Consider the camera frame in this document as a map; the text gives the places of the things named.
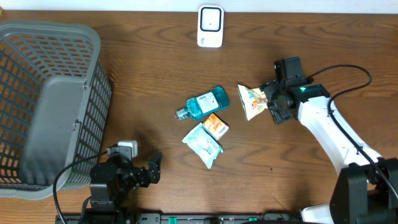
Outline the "teal mouthwash bottle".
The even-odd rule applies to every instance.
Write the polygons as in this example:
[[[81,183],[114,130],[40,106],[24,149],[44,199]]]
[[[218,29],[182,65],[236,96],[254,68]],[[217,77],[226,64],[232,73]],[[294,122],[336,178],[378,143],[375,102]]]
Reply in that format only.
[[[186,118],[201,120],[205,116],[228,107],[229,98],[225,90],[217,86],[208,93],[187,100],[185,107],[176,111],[175,117],[179,120]]]

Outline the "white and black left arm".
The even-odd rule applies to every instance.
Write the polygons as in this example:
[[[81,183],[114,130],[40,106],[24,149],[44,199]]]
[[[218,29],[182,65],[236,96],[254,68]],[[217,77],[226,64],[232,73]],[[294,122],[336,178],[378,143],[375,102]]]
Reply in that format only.
[[[147,167],[134,167],[132,159],[119,152],[90,170],[90,204],[80,223],[135,223],[134,215],[123,207],[138,188],[147,188],[160,180],[162,154],[156,154]]]

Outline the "yellow snack chips bag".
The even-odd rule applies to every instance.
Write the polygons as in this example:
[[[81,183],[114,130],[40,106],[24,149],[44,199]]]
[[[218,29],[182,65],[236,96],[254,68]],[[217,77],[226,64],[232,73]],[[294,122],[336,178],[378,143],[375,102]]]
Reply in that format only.
[[[260,88],[238,85],[238,93],[248,121],[268,109],[267,96]]]

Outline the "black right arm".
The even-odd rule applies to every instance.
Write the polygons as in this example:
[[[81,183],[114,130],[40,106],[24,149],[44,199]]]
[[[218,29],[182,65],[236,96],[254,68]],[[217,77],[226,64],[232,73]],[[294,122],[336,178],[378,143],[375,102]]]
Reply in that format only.
[[[260,86],[275,124],[296,119],[319,142],[338,180],[329,203],[300,211],[302,223],[397,223],[397,159],[369,147],[335,106],[336,95],[306,77],[298,57],[274,62]]]

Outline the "orange small box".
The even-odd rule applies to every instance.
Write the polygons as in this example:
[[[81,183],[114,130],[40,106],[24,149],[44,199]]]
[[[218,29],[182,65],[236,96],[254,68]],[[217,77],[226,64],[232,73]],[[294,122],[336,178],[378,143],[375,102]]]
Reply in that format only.
[[[214,113],[203,122],[203,126],[216,140],[220,140],[229,130],[229,126]]]

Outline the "light blue candy packet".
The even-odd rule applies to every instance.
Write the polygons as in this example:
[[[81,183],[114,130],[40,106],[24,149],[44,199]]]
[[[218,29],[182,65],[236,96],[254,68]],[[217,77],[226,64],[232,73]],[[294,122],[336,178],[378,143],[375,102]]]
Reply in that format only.
[[[204,162],[208,169],[211,169],[218,154],[223,152],[223,148],[209,133],[207,133],[202,123],[196,125],[183,139]]]

